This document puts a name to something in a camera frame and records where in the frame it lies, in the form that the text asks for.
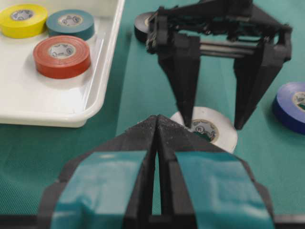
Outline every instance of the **yellow tape roll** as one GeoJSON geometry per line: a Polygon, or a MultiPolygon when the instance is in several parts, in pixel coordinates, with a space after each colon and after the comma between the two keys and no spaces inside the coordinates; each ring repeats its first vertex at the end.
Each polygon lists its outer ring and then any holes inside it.
{"type": "Polygon", "coordinates": [[[21,4],[0,13],[2,33],[12,38],[28,38],[45,31],[48,11],[39,5],[21,4]]]}

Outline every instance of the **white tape roll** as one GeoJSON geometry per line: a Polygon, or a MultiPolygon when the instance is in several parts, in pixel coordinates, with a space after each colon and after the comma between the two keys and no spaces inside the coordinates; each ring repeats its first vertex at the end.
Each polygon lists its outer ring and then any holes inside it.
{"type": "MultiPolygon", "coordinates": [[[[184,125],[180,112],[176,112],[171,119],[184,125]]],[[[188,130],[231,154],[237,145],[237,131],[231,121],[218,111],[207,107],[194,107],[192,126],[188,130]]]]}

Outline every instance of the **tape label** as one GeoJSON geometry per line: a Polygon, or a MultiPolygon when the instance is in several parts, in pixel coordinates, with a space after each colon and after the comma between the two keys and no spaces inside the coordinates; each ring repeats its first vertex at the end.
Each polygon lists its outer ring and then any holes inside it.
{"type": "Polygon", "coordinates": [[[25,21],[34,16],[34,11],[32,10],[18,10],[11,14],[11,18],[14,21],[25,21]]]}
{"type": "Polygon", "coordinates": [[[58,19],[58,23],[61,26],[78,26],[82,24],[83,18],[76,14],[66,14],[58,19]]]}
{"type": "Polygon", "coordinates": [[[204,119],[192,120],[191,131],[211,143],[215,142],[219,137],[217,127],[204,119]]]}
{"type": "Polygon", "coordinates": [[[59,43],[49,49],[49,55],[56,59],[66,59],[75,54],[75,47],[71,44],[59,43]]]}
{"type": "Polygon", "coordinates": [[[305,92],[297,92],[294,94],[292,101],[301,111],[305,112],[305,92]]]}

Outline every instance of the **white plastic tray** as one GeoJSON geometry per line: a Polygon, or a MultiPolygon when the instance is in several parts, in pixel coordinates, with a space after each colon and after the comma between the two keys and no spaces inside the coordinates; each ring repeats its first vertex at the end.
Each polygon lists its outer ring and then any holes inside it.
{"type": "Polygon", "coordinates": [[[47,32],[27,39],[0,34],[0,123],[83,126],[104,102],[124,0],[0,0],[0,10],[22,3],[44,6],[49,15],[65,9],[91,13],[96,31],[87,41],[92,66],[72,79],[47,78],[36,71],[32,56],[47,32]]]}

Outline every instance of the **teal tape roll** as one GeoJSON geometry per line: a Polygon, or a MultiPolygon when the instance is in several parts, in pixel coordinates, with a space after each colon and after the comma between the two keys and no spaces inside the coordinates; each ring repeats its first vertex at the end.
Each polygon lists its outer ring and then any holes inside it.
{"type": "Polygon", "coordinates": [[[82,161],[56,204],[51,229],[121,229],[145,155],[96,152],[82,161]]]}
{"type": "Polygon", "coordinates": [[[245,168],[228,153],[177,152],[198,229],[274,229],[245,168]]]}
{"type": "Polygon", "coordinates": [[[94,33],[94,18],[82,10],[62,10],[47,19],[50,36],[70,35],[88,40],[94,33]]]}

